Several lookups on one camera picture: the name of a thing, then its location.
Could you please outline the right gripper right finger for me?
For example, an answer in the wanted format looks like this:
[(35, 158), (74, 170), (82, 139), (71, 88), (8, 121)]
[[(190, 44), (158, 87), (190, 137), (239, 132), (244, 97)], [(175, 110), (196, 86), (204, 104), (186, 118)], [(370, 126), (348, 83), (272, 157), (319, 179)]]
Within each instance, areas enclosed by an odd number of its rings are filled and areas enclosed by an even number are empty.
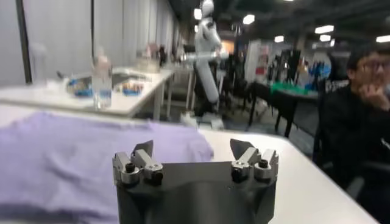
[(232, 180), (236, 183), (254, 178), (257, 181), (276, 181), (278, 177), (279, 154), (276, 150), (261, 152), (250, 142), (230, 140), (235, 161), (231, 163)]

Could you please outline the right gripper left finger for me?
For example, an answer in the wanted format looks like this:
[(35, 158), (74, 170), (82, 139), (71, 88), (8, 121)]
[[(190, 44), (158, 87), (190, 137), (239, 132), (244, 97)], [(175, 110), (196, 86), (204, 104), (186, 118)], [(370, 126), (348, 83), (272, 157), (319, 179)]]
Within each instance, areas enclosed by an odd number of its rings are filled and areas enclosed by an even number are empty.
[(151, 185), (161, 185), (163, 165), (152, 158), (153, 146), (150, 140), (137, 144), (130, 156), (126, 152), (115, 153), (112, 158), (114, 183), (134, 186), (143, 178)]

